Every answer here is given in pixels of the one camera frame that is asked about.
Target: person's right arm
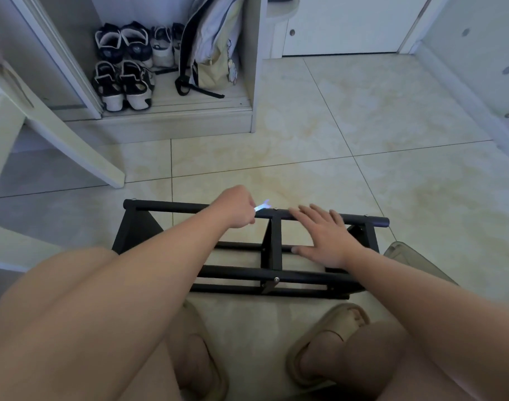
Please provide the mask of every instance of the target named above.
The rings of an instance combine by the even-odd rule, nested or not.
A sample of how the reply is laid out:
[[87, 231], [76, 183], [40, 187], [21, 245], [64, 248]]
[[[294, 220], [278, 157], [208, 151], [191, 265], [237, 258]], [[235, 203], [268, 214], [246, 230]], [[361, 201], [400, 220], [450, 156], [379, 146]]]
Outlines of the person's right arm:
[[290, 212], [314, 242], [294, 253], [347, 270], [475, 398], [509, 400], [507, 307], [364, 248], [336, 211], [311, 205]]

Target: black metal rack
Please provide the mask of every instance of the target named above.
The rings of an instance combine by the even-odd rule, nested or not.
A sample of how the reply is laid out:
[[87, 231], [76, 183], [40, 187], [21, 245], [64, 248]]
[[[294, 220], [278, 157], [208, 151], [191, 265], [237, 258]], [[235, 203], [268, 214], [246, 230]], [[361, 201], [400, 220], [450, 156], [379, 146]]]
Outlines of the black metal rack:
[[[123, 207], [126, 211], [112, 249], [120, 255], [163, 231], [149, 211], [195, 214], [207, 206], [185, 202], [125, 200]], [[341, 216], [347, 225], [351, 225], [348, 228], [351, 235], [366, 248], [379, 251], [375, 227], [388, 227], [390, 224], [388, 218], [349, 214]], [[348, 299], [349, 294], [364, 290], [349, 273], [340, 269], [325, 269], [325, 273], [283, 270], [282, 253], [291, 252], [292, 246], [282, 244], [281, 221], [295, 221], [295, 218], [286, 209], [261, 209], [257, 212], [256, 218], [269, 220], [262, 243], [218, 242], [215, 247], [260, 252], [260, 268], [204, 265], [199, 277], [259, 281], [259, 286], [197, 283], [192, 285], [191, 291]], [[317, 290], [277, 287], [281, 282], [326, 285], [327, 288]]]

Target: door frame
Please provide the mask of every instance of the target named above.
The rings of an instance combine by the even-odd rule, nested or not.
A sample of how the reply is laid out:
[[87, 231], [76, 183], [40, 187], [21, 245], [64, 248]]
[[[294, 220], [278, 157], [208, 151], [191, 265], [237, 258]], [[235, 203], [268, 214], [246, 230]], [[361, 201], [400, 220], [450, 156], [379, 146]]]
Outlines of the door frame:
[[39, 0], [11, 0], [94, 119], [104, 111], [100, 98]]
[[449, 0], [427, 0], [418, 14], [399, 50], [400, 54], [414, 54], [419, 42], [425, 37]]

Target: backpack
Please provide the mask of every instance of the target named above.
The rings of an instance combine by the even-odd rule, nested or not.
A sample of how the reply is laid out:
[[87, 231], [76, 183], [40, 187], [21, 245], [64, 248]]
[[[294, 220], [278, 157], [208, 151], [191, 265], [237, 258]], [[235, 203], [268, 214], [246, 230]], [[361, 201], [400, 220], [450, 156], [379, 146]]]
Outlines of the backpack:
[[224, 98], [209, 90], [236, 84], [237, 68], [232, 56], [242, 30], [243, 2], [194, 0], [180, 43], [179, 76], [175, 81], [178, 94], [186, 96], [196, 90]]

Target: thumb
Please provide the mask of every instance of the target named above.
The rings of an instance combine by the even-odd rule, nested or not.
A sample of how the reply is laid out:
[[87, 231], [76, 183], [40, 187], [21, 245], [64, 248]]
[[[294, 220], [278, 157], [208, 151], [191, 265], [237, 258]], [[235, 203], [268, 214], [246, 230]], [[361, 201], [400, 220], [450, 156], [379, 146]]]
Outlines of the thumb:
[[315, 247], [313, 246], [294, 246], [291, 248], [291, 252], [294, 255], [299, 255], [308, 260], [314, 261], [315, 257]]

